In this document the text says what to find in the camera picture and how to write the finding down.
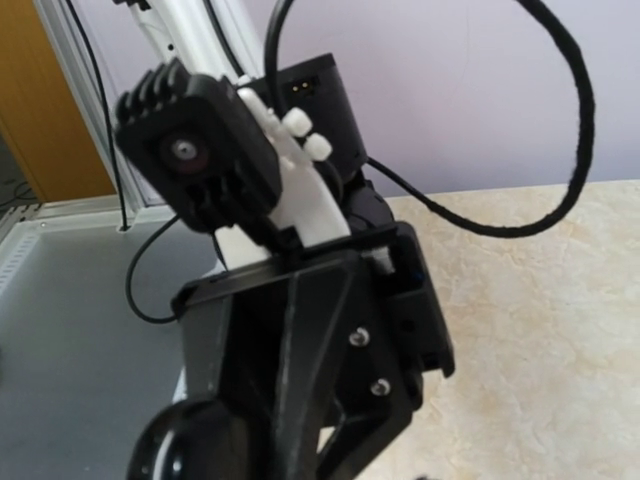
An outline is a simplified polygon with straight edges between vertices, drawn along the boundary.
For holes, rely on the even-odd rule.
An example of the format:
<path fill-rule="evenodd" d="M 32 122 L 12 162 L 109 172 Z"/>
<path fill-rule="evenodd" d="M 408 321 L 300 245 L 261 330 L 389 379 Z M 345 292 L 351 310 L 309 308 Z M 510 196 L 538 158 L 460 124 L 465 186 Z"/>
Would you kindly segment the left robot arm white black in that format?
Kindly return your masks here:
<path fill-rule="evenodd" d="M 132 1 L 163 56 L 115 108 L 125 157 L 226 271 L 185 284 L 185 397 L 140 436 L 131 479 L 352 479 L 454 373 L 414 229 L 362 173 L 334 58 L 241 70 L 214 8 Z"/>

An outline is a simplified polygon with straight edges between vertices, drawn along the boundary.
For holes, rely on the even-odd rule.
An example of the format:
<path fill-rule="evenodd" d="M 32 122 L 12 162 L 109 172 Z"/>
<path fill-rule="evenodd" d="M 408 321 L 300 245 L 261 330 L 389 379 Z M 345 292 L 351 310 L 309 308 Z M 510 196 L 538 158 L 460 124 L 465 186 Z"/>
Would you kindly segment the black round disc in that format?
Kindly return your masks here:
<path fill-rule="evenodd" d="M 238 402 L 186 399 L 144 428 L 128 479 L 266 479 L 270 419 Z"/>

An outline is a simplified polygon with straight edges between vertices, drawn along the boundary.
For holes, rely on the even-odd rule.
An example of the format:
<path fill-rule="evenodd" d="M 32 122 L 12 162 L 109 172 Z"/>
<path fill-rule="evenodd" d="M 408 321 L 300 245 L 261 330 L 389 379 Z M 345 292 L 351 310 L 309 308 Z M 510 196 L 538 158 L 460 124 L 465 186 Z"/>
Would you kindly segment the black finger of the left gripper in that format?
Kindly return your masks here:
<path fill-rule="evenodd" d="M 270 415 L 290 276 L 237 271 L 186 283 L 177 293 L 185 406 L 219 401 Z"/>

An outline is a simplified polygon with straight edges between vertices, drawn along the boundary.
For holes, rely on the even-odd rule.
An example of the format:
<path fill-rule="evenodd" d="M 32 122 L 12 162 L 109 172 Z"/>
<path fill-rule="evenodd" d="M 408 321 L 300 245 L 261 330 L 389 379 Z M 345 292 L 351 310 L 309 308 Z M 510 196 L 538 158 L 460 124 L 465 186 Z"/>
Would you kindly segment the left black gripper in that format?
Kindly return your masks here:
<path fill-rule="evenodd" d="M 411 423 L 423 374 L 455 371 L 414 229 L 394 222 L 237 271 L 288 274 L 272 479 L 354 479 Z"/>

